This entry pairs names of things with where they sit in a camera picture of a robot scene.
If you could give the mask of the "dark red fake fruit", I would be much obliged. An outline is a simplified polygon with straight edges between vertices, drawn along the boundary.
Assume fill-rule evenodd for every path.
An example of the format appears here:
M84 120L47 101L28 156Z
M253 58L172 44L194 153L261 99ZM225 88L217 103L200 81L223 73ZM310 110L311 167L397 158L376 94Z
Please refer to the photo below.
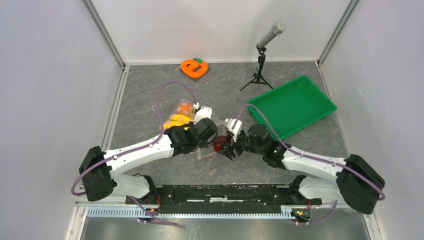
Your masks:
M224 153L226 151L226 144L227 144L227 139L224 138L217 138L214 142L213 142L213 149L216 153Z

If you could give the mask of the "clear zip top bag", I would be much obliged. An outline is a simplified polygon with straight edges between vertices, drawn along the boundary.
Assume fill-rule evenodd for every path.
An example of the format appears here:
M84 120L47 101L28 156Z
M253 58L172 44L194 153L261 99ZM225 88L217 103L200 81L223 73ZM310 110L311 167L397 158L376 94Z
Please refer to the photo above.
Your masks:
M181 100L177 106L182 102L193 104L193 112L191 115L187 116L194 119L196 110L199 108L195 108L195 104L186 99ZM177 114L177 106L175 107L172 114L169 115L169 117L173 114ZM173 149L173 156L195 153L195 156L198 160L213 157L218 154L214 151L213 142L219 137L224 138L225 135L225 121L214 117L213 113L211 119L204 118L196 124L194 124L194 121L191 121L188 124L172 126L169 129L164 129L163 123L161 124L161 128L163 129L163 134L171 141L170 146ZM194 152L190 152L191 140L193 140L195 136L201 134L212 134L212 140L210 141L210 144L206 148L199 148Z

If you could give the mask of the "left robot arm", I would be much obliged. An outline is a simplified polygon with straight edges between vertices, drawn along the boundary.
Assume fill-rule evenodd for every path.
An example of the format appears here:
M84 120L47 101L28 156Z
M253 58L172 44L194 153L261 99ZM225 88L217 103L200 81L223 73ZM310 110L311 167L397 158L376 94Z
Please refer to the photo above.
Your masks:
M197 123L172 126L152 139L128 147L103 151L99 146L88 150L78 171L90 202L110 195L132 196L145 204L153 203L157 190L147 176L128 176L125 172L146 163L189 154L207 147L217 136L218 127L209 118Z

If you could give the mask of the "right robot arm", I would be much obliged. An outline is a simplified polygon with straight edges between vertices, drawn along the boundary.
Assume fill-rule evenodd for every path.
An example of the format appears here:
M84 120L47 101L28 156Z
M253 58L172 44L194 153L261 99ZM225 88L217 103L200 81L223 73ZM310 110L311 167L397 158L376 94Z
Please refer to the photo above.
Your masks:
M369 215L384 198L385 180L359 155L343 158L306 152L274 139L264 124L252 125L245 133L241 123L232 119L225 131L226 141L220 154L230 160L247 152L261 155L272 168L307 174L288 191L295 204L307 199L343 201Z

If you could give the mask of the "yellow fake banana bunch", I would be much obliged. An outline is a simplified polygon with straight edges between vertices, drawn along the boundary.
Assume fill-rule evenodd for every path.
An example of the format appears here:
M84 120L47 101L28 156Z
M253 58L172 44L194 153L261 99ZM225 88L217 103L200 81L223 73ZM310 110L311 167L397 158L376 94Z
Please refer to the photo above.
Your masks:
M173 127L173 126L182 126L182 125L188 124L189 122L193 122L193 121L194 121L194 119L189 117L189 116L186 116L186 115L183 115L183 114L172 114L168 118L168 120L166 120L163 123L162 126L163 126L164 130L167 130L167 129Z

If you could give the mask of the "orange fake fruit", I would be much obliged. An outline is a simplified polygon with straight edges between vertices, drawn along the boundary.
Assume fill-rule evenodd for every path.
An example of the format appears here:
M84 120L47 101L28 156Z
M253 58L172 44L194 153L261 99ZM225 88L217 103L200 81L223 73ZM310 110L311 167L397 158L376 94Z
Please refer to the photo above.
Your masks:
M189 116L193 113L194 106L189 102L182 102L176 107L176 113Z

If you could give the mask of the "black microphone tripod stand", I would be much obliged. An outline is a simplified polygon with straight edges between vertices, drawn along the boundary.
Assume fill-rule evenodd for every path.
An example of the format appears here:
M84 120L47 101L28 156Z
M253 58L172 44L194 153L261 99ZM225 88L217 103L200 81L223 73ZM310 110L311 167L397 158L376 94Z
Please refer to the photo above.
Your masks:
M267 85L268 87L270 87L271 90L273 90L274 88L264 79L264 76L262 74L263 68L264 68L264 64L266 61L266 47L259 47L258 45L256 46L256 49L258 51L258 64L259 67L256 69L256 72L253 74L253 79L251 81L249 81L245 86L243 86L240 91L243 91L248 85L250 84L257 84L257 85Z

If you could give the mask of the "green plastic tray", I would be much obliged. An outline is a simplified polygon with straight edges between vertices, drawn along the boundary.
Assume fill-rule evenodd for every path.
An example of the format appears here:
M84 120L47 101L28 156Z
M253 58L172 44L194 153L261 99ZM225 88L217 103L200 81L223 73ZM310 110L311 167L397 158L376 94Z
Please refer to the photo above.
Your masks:
M282 140L326 118L338 108L306 75L302 75L248 101L273 127L267 129Z

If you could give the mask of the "grey microphone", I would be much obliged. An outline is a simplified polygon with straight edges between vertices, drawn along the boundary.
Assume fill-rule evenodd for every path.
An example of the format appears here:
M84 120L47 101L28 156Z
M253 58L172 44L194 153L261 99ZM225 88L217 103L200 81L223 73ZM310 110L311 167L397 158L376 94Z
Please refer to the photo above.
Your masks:
M284 21L275 22L270 31L257 43L256 47L258 49L265 48L267 44L269 44L274 38L280 36L286 30L286 23Z

